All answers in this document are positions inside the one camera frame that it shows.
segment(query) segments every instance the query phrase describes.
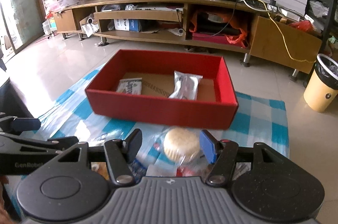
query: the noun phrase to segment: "gray gripper base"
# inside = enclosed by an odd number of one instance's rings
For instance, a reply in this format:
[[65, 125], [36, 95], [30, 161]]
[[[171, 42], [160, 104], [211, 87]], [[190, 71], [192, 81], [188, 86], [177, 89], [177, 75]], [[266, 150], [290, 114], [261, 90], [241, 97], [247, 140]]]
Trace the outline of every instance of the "gray gripper base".
[[[199, 177], [144, 177], [133, 187], [119, 188], [102, 210], [78, 224], [259, 224], [239, 208], [228, 192], [202, 183]], [[302, 224], [316, 224], [308, 220]], [[26, 219], [23, 224], [37, 224]]]

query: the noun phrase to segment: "yellow cable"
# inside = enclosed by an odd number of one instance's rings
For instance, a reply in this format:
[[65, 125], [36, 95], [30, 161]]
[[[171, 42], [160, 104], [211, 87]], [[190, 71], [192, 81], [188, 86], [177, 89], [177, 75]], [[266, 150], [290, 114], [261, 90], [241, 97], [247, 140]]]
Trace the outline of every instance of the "yellow cable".
[[[268, 8], [266, 7], [266, 3], [263, 2], [262, 0], [258, 0], [260, 1], [262, 4], [264, 4], [264, 7], [266, 9], [266, 11], [268, 11]], [[271, 18], [270, 16], [270, 13], [268, 12], [268, 15], [269, 15], [269, 18], [271, 21], [273, 21], [273, 23], [276, 25], [276, 27], [278, 28], [279, 32], [282, 34], [282, 37], [283, 37], [283, 41], [284, 41], [284, 45], [285, 45], [285, 48], [286, 48], [286, 51], [288, 52], [288, 55], [289, 57], [294, 60], [294, 61], [297, 61], [297, 62], [308, 62], [308, 63], [314, 63], [315, 61], [308, 61], [308, 60], [298, 60], [298, 59], [295, 59], [293, 58], [291, 55], [290, 55], [290, 52], [289, 52], [289, 49], [288, 49], [288, 46], [286, 45], [286, 41], [285, 41], [285, 36], [284, 34], [282, 33], [281, 29], [279, 28], [278, 24], [273, 20], [273, 18]]]

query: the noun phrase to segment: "red box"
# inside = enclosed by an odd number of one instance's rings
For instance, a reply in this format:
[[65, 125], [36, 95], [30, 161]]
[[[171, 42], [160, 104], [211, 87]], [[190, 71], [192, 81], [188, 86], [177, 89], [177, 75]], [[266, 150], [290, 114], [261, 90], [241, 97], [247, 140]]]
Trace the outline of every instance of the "red box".
[[[165, 97], [173, 92], [175, 70], [203, 76], [196, 101]], [[114, 91], [120, 79], [140, 77], [139, 73], [144, 80], [142, 95]], [[191, 53], [119, 50], [87, 86], [86, 94], [99, 115], [202, 129], [228, 129], [238, 108], [224, 59]]]

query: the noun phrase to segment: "drawer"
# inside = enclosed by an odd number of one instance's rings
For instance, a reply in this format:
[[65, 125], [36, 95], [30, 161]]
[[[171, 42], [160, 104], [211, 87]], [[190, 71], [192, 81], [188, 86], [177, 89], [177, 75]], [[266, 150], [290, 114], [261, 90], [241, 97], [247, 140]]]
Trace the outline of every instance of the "drawer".
[[182, 12], [161, 10], [118, 10], [94, 13], [99, 19], [146, 19], [158, 21], [182, 22]]
[[291, 56], [294, 59], [310, 62], [292, 60], [288, 55], [278, 28], [270, 19], [264, 17], [256, 17], [253, 21], [250, 55], [280, 63], [309, 74], [313, 63], [316, 61], [322, 41], [288, 25], [280, 22], [277, 22], [277, 24], [284, 34]]
[[72, 10], [66, 10], [61, 13], [55, 13], [54, 19], [58, 32], [68, 32], [77, 30]]

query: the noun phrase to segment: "tv stand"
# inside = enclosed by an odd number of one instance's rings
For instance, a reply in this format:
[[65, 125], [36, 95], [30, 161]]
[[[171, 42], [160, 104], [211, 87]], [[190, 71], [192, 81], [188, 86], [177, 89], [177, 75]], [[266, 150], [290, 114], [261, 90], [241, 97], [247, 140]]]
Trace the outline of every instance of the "tv stand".
[[[102, 12], [102, 8], [107, 4], [175, 4], [183, 11], [164, 11], [164, 10], [119, 10]], [[198, 9], [224, 11], [232, 13], [236, 7], [236, 14], [242, 17], [244, 27], [247, 27], [247, 42], [249, 46], [242, 48], [229, 43], [214, 43], [206, 39], [194, 38], [191, 29], [191, 19]], [[306, 32], [290, 27], [281, 22], [277, 22], [285, 41], [289, 48], [289, 53], [296, 59], [306, 59], [309, 62], [298, 62], [292, 60], [285, 48], [283, 38], [276, 25], [268, 18], [264, 12], [257, 12], [247, 7], [243, 3], [235, 3], [227, 0], [87, 0], [77, 5], [67, 7], [60, 13], [54, 13], [57, 32], [77, 33], [80, 40], [83, 40], [80, 21], [88, 15], [94, 14], [98, 21], [99, 31], [94, 36], [101, 37], [100, 45], [107, 45], [107, 39], [145, 41], [154, 43], [180, 44], [195, 47], [206, 47], [213, 49], [223, 49], [241, 52], [245, 54], [243, 65], [249, 66], [250, 56], [259, 57], [272, 62], [276, 62], [298, 71], [309, 74], [313, 62], [316, 61], [318, 51], [322, 41]], [[108, 24], [112, 19], [146, 19], [155, 21], [168, 21], [179, 23], [183, 29], [183, 36], [177, 36], [166, 29], [156, 33], [145, 33], [135, 31], [108, 30]]]

